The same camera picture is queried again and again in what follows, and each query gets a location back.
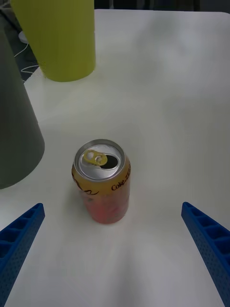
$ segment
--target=floor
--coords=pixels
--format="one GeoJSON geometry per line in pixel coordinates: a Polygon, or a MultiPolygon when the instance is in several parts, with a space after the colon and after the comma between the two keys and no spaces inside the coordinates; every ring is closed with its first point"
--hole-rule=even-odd
{"type": "MultiPolygon", "coordinates": [[[[0,16],[0,27],[4,29],[4,32],[8,38],[14,55],[16,55],[18,52],[20,52],[26,47],[26,44],[22,43],[19,40],[18,33],[9,24],[7,24],[7,22],[2,16],[0,16]]],[[[22,79],[26,81],[31,76],[31,74],[27,72],[22,72],[21,70],[28,66],[33,66],[37,64],[36,58],[30,46],[28,45],[25,51],[16,56],[15,60],[18,65],[22,79]]],[[[31,73],[33,73],[36,69],[37,67],[28,68],[26,69],[26,71],[30,71],[31,73]]]]}

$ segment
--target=gold can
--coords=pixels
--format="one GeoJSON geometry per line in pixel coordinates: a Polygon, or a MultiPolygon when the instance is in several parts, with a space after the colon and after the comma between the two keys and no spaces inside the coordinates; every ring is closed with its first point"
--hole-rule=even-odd
{"type": "Polygon", "coordinates": [[[122,148],[110,140],[94,140],[76,153],[72,177],[91,217],[115,223],[128,209],[131,164],[122,148]]]}

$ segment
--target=lime green container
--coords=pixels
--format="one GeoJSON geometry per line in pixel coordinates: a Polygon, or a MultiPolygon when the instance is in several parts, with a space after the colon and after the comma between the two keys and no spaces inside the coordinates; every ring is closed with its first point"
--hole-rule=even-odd
{"type": "Polygon", "coordinates": [[[12,0],[43,74],[65,82],[95,67],[93,0],[12,0]]]}

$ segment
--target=gray object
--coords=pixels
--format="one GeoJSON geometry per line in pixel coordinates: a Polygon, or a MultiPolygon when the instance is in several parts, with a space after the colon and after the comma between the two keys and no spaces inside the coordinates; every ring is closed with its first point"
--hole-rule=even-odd
{"type": "Polygon", "coordinates": [[[0,67],[0,189],[3,189],[35,169],[45,143],[3,31],[0,67]]]}

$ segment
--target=soda can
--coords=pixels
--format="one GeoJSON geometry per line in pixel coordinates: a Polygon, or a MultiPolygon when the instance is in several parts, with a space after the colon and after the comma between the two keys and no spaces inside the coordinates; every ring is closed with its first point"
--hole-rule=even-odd
{"type": "Polygon", "coordinates": [[[94,140],[76,153],[72,177],[91,217],[115,223],[128,209],[131,165],[122,148],[109,140],[94,140]]]}

